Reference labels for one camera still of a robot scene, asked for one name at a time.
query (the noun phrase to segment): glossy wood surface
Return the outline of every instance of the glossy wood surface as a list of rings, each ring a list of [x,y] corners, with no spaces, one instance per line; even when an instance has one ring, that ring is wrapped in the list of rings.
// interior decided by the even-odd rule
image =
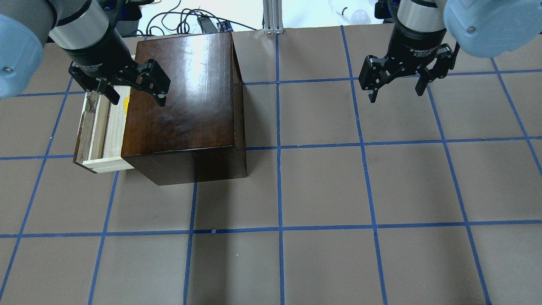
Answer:
[[[246,176],[242,82],[231,33],[141,41],[171,79],[165,107],[132,90],[121,156],[158,185]]]

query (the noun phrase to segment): blue tape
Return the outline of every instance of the blue tape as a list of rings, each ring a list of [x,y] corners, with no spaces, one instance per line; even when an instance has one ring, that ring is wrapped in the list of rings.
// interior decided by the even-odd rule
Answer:
[[[358,136],[359,136],[359,143],[361,144],[360,147],[362,149],[362,162],[363,162],[363,172],[365,174],[365,184],[367,186],[367,196],[369,198],[369,209],[371,211],[371,225],[373,229],[373,236],[375,240],[375,252],[376,252],[376,260],[377,260],[377,266],[378,266],[378,276],[380,278],[380,290],[382,292],[382,301],[384,305],[388,305],[388,296],[386,293],[386,284],[384,282],[384,270],[382,268],[382,257],[380,255],[380,242],[378,240],[378,226],[376,222],[376,215],[375,215],[375,207],[373,204],[373,198],[372,198],[372,191],[371,191],[371,182],[369,179],[369,169],[367,168],[367,158],[365,154],[365,145],[363,141],[363,134],[362,134],[362,127],[359,122],[359,113],[358,113],[358,102],[356,99],[356,89],[354,87],[354,79],[352,74],[352,64],[350,61],[350,53],[348,51],[348,43],[346,42],[346,35],[344,33],[344,27],[340,26],[341,34],[343,36],[343,44],[344,49],[346,53],[346,62],[348,63],[348,72],[350,76],[350,86],[352,90],[352,100],[353,100],[353,106],[354,106],[354,114],[356,115],[356,125],[358,128]]]
[[[495,74],[494,71],[488,72],[458,72],[458,73],[448,73],[447,76],[463,76],[463,75],[492,75]]]
[[[495,68],[495,71],[497,73],[497,77],[499,78],[499,81],[501,83],[502,89],[505,92],[506,98],[508,99],[508,102],[510,103],[510,107],[512,108],[512,111],[514,112],[515,118],[518,121],[518,124],[521,128],[521,132],[523,132],[523,135],[525,136],[525,141],[527,141],[527,145],[529,146],[529,149],[531,150],[531,154],[533,155],[533,159],[535,164],[538,168],[538,173],[540,176],[542,176],[542,166],[540,165],[540,161],[538,160],[537,153],[534,151],[533,144],[531,143],[531,140],[529,139],[529,135],[527,134],[527,130],[525,129],[525,126],[523,125],[523,122],[521,121],[521,118],[519,117],[518,110],[514,106],[514,102],[512,101],[512,97],[510,96],[510,93],[508,92],[508,89],[506,88],[505,82],[502,79],[502,75],[499,71],[499,68],[497,67],[497,64],[493,58],[491,58],[491,63],[493,64],[493,67]]]
[[[35,159],[45,159],[45,156],[0,157],[0,160],[35,160]]]
[[[190,230],[166,230],[166,231],[126,231],[126,232],[107,232],[106,236],[151,236],[151,235],[180,235],[190,234]]]
[[[431,228],[431,227],[459,227],[464,226],[464,222],[459,223],[422,223],[422,224],[381,224],[378,228]]]
[[[467,142],[497,142],[497,141],[523,141],[524,137],[511,138],[487,138],[487,139],[451,139],[446,140],[447,143],[467,143]]]
[[[198,194],[198,183],[194,183],[192,191],[192,209],[190,210],[190,232],[194,231],[194,220],[196,219],[196,200]],[[188,247],[186,249],[186,265],[184,269],[184,288],[183,288],[183,305],[188,301],[188,281],[190,279],[190,260],[192,258],[192,239],[193,233],[188,235]]]
[[[432,144],[432,143],[442,143],[442,140],[368,142],[368,143],[364,143],[364,145],[374,146],[374,145],[405,145],[405,144]]]
[[[100,232],[74,232],[74,233],[27,233],[22,238],[43,238],[43,237],[96,237],[101,236]]]
[[[279,35],[275,34],[275,65],[276,65],[276,183],[278,198],[278,218],[279,218],[279,277],[280,277],[280,304],[285,304],[284,292],[284,242],[282,236],[282,175],[281,165],[281,142],[280,142],[280,52]]]
[[[446,137],[444,135],[444,131],[442,129],[442,124],[441,124],[440,118],[438,117],[437,107],[436,107],[435,100],[433,98],[433,93],[431,91],[430,86],[427,87],[427,93],[429,95],[429,100],[431,101],[431,107],[433,108],[433,113],[434,113],[435,119],[437,121],[438,131],[439,131],[439,133],[441,135],[441,138],[442,138],[442,145],[444,146],[444,152],[446,153],[446,159],[448,160],[448,166],[450,167],[451,177],[452,177],[452,180],[454,181],[454,187],[455,187],[455,191],[457,193],[457,199],[459,201],[459,206],[461,208],[461,213],[463,215],[463,221],[465,223],[465,228],[467,229],[467,236],[469,238],[470,248],[471,248],[472,253],[473,253],[474,263],[476,264],[476,270],[478,271],[478,277],[480,278],[480,283],[482,285],[483,295],[484,295],[484,297],[486,299],[486,305],[491,305],[491,300],[489,298],[489,292],[487,291],[486,280],[484,279],[484,276],[483,276],[482,267],[480,265],[480,260],[478,259],[478,252],[476,251],[476,245],[474,244],[473,235],[472,235],[472,232],[470,230],[470,226],[468,224],[469,219],[467,217],[467,211],[465,210],[465,205],[463,203],[463,196],[461,195],[461,191],[459,189],[459,183],[457,182],[457,176],[455,175],[454,165],[453,165],[453,162],[451,161],[450,151],[448,149],[448,144],[447,144],[447,141],[446,141]]]
[[[73,78],[70,78],[68,82],[68,87],[66,88],[66,91],[64,91],[64,98],[62,100],[62,104],[60,105],[59,114],[56,116],[56,122],[55,126],[53,127],[53,131],[51,132],[51,137],[49,139],[49,144],[47,145],[47,149],[45,151],[45,155],[43,158],[43,161],[41,163],[40,171],[38,172],[36,183],[34,184],[34,189],[32,190],[32,195],[30,196],[30,201],[28,202],[27,210],[24,214],[23,221],[21,223],[21,228],[19,230],[19,234],[17,236],[17,240],[15,241],[15,246],[13,248],[13,252],[11,253],[11,258],[9,260],[8,268],[4,275],[4,280],[2,281],[2,287],[0,288],[0,301],[2,301],[2,297],[4,295],[5,287],[8,283],[9,274],[11,273],[11,268],[13,267],[13,263],[15,261],[15,256],[17,255],[17,250],[19,249],[19,244],[21,243],[21,239],[23,237],[24,227],[27,224],[28,216],[30,216],[30,210],[32,209],[32,204],[34,203],[34,199],[36,198],[36,193],[38,186],[40,185],[41,177],[43,175],[43,170],[45,168],[45,164],[47,163],[47,155],[49,155],[49,151],[51,150],[51,146],[53,145],[53,140],[55,138],[56,129],[59,126],[60,117],[62,116],[62,111],[64,109],[64,105],[66,104],[66,99],[68,98],[68,92],[70,87],[72,86]]]
[[[372,225],[290,226],[284,227],[283,231],[362,230],[372,228]]]
[[[326,148],[326,147],[358,147],[359,143],[337,143],[337,144],[306,144],[306,145],[284,145],[281,149],[299,149],[299,148]]]
[[[511,71],[498,71],[497,73],[500,74],[510,74],[510,73],[540,73],[542,72],[542,69],[535,69],[535,70],[511,70]]]
[[[36,160],[36,159],[45,159],[45,158],[47,159],[73,158],[73,155],[0,157],[0,160]]]
[[[91,282],[91,292],[88,295],[88,305],[92,305],[92,299],[94,298],[94,289],[96,288],[96,279],[98,278],[101,255],[104,250],[107,226],[109,224],[109,216],[111,215],[111,207],[113,206],[113,199],[115,198],[115,191],[117,190],[118,180],[119,180],[119,172],[116,171],[115,177],[113,178],[113,186],[111,187],[111,195],[109,196],[109,204],[107,205],[107,212],[105,214],[104,229],[102,230],[102,233],[101,233],[100,246],[98,247],[98,255],[96,256],[96,264],[94,265],[94,274],[92,275],[92,282]]]
[[[43,97],[43,96],[63,96],[66,92],[48,92],[48,93],[24,93],[16,97]]]

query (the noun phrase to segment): open drawer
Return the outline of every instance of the open drawer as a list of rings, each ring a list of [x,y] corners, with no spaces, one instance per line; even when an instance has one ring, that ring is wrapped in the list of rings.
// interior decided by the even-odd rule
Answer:
[[[118,105],[94,91],[85,94],[74,163],[94,173],[133,168],[120,157],[126,125],[124,100],[130,96],[130,89],[115,86],[120,95]]]
[[[135,168],[157,185],[246,177],[243,87],[231,33],[140,41],[135,54],[136,62],[155,59],[171,78],[165,106],[130,87],[115,87],[116,106],[87,93],[74,162],[95,173]]]

